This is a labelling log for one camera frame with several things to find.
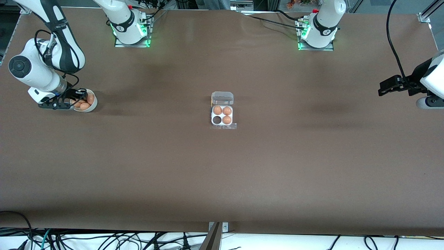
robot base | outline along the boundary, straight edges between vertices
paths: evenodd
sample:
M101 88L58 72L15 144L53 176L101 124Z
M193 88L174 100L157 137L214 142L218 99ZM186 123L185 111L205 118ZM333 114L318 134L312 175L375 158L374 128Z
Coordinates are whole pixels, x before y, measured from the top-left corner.
M333 42L331 41L329 45L323 48L314 48L310 46L305 40L301 38L301 36L305 35L305 32L307 32L308 29L308 23L305 22L305 20L308 20L309 16L304 16L304 18L299 19L294 22L296 27L303 27L304 29L296 29L297 34L297 48L299 50L314 50L314 51L333 51Z
M151 46L151 36L153 34L154 17L146 20L146 27L141 27L141 32L146 32L147 35L135 44L124 44L119 39L115 39L114 47L118 48L149 48Z

white robot link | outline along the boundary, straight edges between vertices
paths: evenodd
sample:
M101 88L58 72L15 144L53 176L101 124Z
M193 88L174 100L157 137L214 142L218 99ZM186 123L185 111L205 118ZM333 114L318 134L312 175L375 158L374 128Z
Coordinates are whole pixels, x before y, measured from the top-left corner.
M14 0L34 12L50 30L49 40L30 39L21 54L9 61L9 71L30 86L29 95L44 109L73 109L71 100L86 99L90 90L74 89L54 69L73 74L85 65L85 55L77 44L57 0ZM136 43L144 37L140 25L146 14L121 1L94 0L99 4L122 43Z
M425 93L426 97L421 97L416 101L418 108L444 109L444 50L418 65L406 79L400 75L394 75L379 85L379 96L405 90L408 91L409 96Z
M314 48L324 48L334 39L337 25L347 10L344 0L324 0L318 13L303 18L307 29L301 39Z

black round joint cap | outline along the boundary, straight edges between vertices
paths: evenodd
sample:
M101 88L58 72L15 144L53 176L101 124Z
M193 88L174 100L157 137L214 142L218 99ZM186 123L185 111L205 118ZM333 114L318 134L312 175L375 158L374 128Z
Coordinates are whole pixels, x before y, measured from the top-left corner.
M23 78L31 71L31 62L24 56L15 56L9 61L9 71L17 78Z

white floor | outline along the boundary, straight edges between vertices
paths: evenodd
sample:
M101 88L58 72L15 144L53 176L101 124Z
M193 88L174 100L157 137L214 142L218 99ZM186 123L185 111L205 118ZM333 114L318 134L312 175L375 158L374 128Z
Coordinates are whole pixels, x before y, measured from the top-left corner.
M188 236L202 233L187 233ZM104 236L108 234L80 234L67 235L68 237L91 238L95 236ZM139 234L142 240L150 240L154 233ZM162 236L160 241L170 241L172 239L181 238L182 233L168 233ZM331 246L336 236L324 235L276 235L276 234L223 234L221 250L327 250ZM378 250L392 250L394 247L394 238L373 237ZM25 236L9 236L0 237L0 250L9 250L19 247L26 240ZM204 237L189 238L188 242L192 246L202 243ZM66 240L65 243L74 250L97 250L100 244L104 242L104 238L88 239L88 240ZM107 250L114 250L117 247L117 241L110 245ZM172 250L180 247L179 244L165 245L163 250ZM139 246L135 243L125 243L121 246L121 250L137 250ZM364 237L361 236L341 236L334 246L333 250L366 250ZM443 250L444 240L435 239L414 239L400 238L396 250ZM25 250L30 250L30 242L27 243Z

gray fabric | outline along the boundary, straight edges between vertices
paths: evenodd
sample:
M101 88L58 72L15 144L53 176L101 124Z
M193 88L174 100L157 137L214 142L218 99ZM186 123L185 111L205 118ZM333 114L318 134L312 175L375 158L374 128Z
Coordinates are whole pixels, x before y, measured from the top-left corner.
M230 9L230 0L203 0L209 10Z

